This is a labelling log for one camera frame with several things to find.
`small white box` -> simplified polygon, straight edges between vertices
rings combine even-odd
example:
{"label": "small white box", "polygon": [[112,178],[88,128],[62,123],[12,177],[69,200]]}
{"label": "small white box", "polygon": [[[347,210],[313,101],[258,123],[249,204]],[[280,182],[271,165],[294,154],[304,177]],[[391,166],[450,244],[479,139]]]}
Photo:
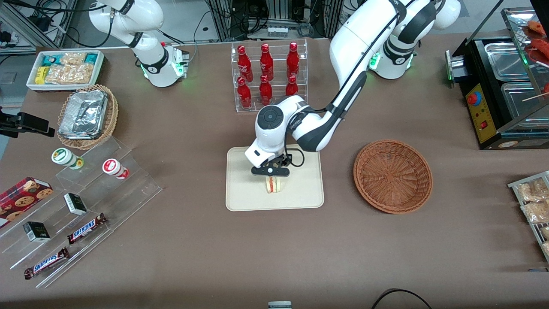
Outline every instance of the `small white box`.
{"label": "small white box", "polygon": [[[59,54],[66,53],[66,52],[97,54],[97,59],[96,59],[95,64],[93,65],[92,77],[89,79],[89,83],[87,83],[87,84],[70,84],[70,85],[54,85],[54,84],[40,85],[40,84],[36,84],[35,83],[36,72],[38,71],[38,68],[42,66],[44,58],[46,56],[59,55]],[[101,71],[101,66],[103,65],[104,58],[105,58],[105,56],[103,55],[103,53],[96,50],[96,49],[71,49],[71,50],[40,52],[36,56],[35,63],[32,66],[31,73],[29,74],[29,78],[27,79],[27,87],[31,90],[34,90],[34,91],[70,91],[70,90],[76,90],[76,89],[80,89],[80,88],[93,86],[93,85],[96,84],[97,79],[99,78],[99,72]]]}

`table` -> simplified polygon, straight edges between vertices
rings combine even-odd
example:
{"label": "table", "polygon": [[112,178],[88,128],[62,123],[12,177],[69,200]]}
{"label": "table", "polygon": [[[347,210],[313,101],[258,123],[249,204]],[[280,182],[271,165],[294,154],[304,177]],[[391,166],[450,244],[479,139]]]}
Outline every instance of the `table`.
{"label": "table", "polygon": [[[398,80],[370,74],[321,151],[325,203],[317,209],[230,212],[226,154],[254,139],[252,114],[234,110],[229,44],[199,46],[189,78],[153,87],[129,49],[105,49],[103,84],[118,99],[115,136],[165,188],[47,289],[0,260],[0,307],[364,308],[405,288],[434,308],[549,305],[542,253],[506,184],[547,170],[547,151],[480,151],[459,89],[445,81],[444,51],[463,35],[431,35]],[[309,40],[310,103],[337,92],[329,41]],[[29,91],[23,111],[54,127],[66,93]],[[417,212],[382,213],[352,180],[358,151],[396,139],[422,153],[434,190]],[[0,190],[52,178],[56,138],[21,134],[0,161]],[[378,308],[422,308],[388,296]]]}

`wicker basket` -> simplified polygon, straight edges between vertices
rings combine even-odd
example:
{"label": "wicker basket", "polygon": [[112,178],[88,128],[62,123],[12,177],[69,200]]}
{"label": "wicker basket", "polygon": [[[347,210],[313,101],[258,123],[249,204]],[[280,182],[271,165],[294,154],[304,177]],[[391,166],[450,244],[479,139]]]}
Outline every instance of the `wicker basket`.
{"label": "wicker basket", "polygon": [[433,188],[427,161],[411,146],[395,140],[365,146],[356,157],[353,176],[362,197],[388,213],[416,211]]}
{"label": "wicker basket", "polygon": [[[69,140],[63,138],[57,132],[57,137],[61,140],[61,143],[67,147],[78,148],[82,150],[88,150],[95,145],[100,144],[103,141],[106,141],[114,131],[116,126],[116,117],[118,117],[118,103],[113,93],[105,86],[102,85],[93,85],[91,87],[86,87],[76,90],[77,92],[101,90],[107,93],[109,96],[109,101],[107,103],[107,111],[105,112],[105,122],[103,123],[103,133],[98,139],[95,140]],[[65,109],[67,108],[67,103],[70,99],[70,96],[65,100],[65,104],[61,108],[61,113],[59,114],[57,124],[61,126],[61,120],[63,120],[63,115],[65,115]]]}

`snickers bar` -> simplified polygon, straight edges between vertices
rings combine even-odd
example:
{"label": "snickers bar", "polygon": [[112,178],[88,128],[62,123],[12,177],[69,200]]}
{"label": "snickers bar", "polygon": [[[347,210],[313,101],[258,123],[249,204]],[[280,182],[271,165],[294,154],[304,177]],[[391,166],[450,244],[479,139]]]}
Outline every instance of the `snickers bar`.
{"label": "snickers bar", "polygon": [[80,240],[82,237],[87,235],[89,232],[95,230],[95,228],[105,223],[106,221],[107,218],[105,218],[105,215],[101,213],[97,217],[93,218],[93,220],[88,222],[86,225],[78,229],[76,232],[67,236],[67,238],[69,239],[69,244],[74,244],[76,241]]}
{"label": "snickers bar", "polygon": [[39,264],[36,264],[34,267],[29,267],[25,269],[25,279],[29,280],[32,277],[38,275],[41,271],[44,269],[53,266],[57,262],[61,260],[65,260],[69,258],[69,250],[67,250],[66,247],[63,247],[61,251],[57,252],[56,254],[48,257],[44,261],[40,262]]}

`coca-cola bottle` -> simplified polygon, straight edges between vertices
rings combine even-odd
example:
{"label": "coca-cola bottle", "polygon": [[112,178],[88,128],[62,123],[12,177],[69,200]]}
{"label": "coca-cola bottle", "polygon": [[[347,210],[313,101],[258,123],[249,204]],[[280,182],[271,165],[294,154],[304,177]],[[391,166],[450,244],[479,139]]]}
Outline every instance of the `coca-cola bottle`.
{"label": "coca-cola bottle", "polygon": [[259,85],[259,93],[261,94],[261,104],[267,106],[271,104],[273,97],[273,88],[269,84],[269,79],[266,74],[261,76],[261,85]]}
{"label": "coca-cola bottle", "polygon": [[254,80],[254,74],[251,72],[250,57],[246,54],[246,48],[242,45],[238,46],[238,70],[247,82]]}
{"label": "coca-cola bottle", "polygon": [[269,44],[261,45],[261,73],[267,75],[269,81],[275,78],[275,68],[273,66],[273,56],[269,52]]}
{"label": "coca-cola bottle", "polygon": [[299,75],[299,54],[298,54],[298,44],[296,42],[290,43],[290,52],[286,58],[286,75],[288,78],[293,74],[295,76]]}
{"label": "coca-cola bottle", "polygon": [[291,75],[288,78],[288,84],[286,85],[286,95],[293,96],[298,94],[299,88],[295,83],[295,75]]}
{"label": "coca-cola bottle", "polygon": [[237,79],[238,83],[238,99],[242,104],[242,108],[250,109],[251,108],[251,92],[250,88],[246,85],[246,80],[242,76],[239,76]]}

